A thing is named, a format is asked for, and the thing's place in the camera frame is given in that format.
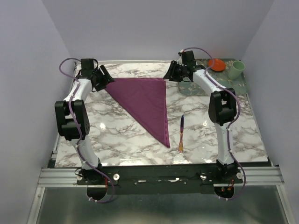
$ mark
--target gray wall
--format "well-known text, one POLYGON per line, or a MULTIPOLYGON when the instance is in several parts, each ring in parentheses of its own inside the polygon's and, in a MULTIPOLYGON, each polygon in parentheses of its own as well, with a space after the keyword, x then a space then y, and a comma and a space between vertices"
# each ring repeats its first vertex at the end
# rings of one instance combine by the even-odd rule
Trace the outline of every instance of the gray wall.
POLYGON ((169 60, 186 47, 241 58, 273 0, 43 0, 70 54, 169 60))
POLYGON ((0 21, 0 223, 24 224, 57 135, 54 103, 70 87, 57 68, 69 53, 40 0, 1 1, 0 21))
POLYGON ((297 0, 275 0, 243 60, 263 142, 299 223, 298 11, 297 0))

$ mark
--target metal frame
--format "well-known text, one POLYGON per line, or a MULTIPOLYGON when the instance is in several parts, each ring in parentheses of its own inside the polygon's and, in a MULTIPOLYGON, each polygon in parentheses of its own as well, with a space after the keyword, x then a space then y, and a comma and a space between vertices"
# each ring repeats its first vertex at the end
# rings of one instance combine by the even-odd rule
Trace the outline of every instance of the metal frame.
MULTIPOLYGON (((163 63, 168 61, 99 61, 99 63, 163 63)), ((78 65, 76 64, 74 73, 77 73, 78 65)), ((251 102, 247 94, 247 99, 251 107, 251 102)), ((59 143, 59 134, 57 135, 55 145, 53 148, 52 160, 56 159, 57 147, 59 143)), ((269 186, 276 185, 278 189, 278 194, 287 217, 287 221, 290 224, 296 224, 288 198, 285 192, 284 180, 279 167, 244 167, 245 174, 247 176, 247 186, 269 186)), ((77 185, 77 178, 74 174, 75 168, 44 168, 41 170, 40 178, 37 184, 36 193, 34 196, 33 204, 29 214, 27 224, 36 224, 38 220, 38 214, 42 205, 43 195, 45 193, 45 188, 49 187, 97 187, 104 188, 105 185, 77 185)), ((227 186, 225 184, 215 184, 215 187, 227 186)))

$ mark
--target orange handle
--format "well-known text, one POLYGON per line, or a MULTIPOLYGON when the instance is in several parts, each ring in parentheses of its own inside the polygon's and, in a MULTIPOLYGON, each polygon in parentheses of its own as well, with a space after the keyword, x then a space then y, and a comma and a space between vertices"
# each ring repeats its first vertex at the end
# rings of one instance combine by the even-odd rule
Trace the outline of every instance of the orange handle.
POLYGON ((179 145, 178 145, 178 152, 183 152, 183 133, 180 133, 179 145))

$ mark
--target green tray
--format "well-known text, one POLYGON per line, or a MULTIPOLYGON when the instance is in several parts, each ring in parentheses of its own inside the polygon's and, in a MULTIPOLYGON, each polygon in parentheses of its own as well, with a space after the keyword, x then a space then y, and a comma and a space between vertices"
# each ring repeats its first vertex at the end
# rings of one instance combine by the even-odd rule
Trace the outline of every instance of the green tray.
MULTIPOLYGON (((244 74, 242 73, 240 77, 235 80, 231 80, 228 78, 228 71, 230 66, 232 66, 235 59, 225 58, 221 59, 225 62, 226 68, 224 71, 213 71, 209 70, 209 74, 221 85, 227 88, 233 88, 236 92, 236 95, 245 95, 248 93, 248 87, 245 81, 244 74)), ((206 68, 208 67, 207 63, 209 59, 198 59, 196 60, 199 64, 204 65, 206 68)), ((196 83, 190 82, 180 82, 178 83, 178 90, 184 96, 206 96, 206 93, 200 88, 196 83)))

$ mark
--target gray floor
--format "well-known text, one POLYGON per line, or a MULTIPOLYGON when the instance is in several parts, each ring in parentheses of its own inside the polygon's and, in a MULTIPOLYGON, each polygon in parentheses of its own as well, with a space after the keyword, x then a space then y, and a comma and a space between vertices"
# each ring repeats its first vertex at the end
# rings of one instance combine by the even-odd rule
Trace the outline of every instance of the gray floor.
POLYGON ((213 195, 117 196, 89 202, 84 188, 46 189, 38 224, 285 224, 275 186, 247 187, 225 202, 213 195))

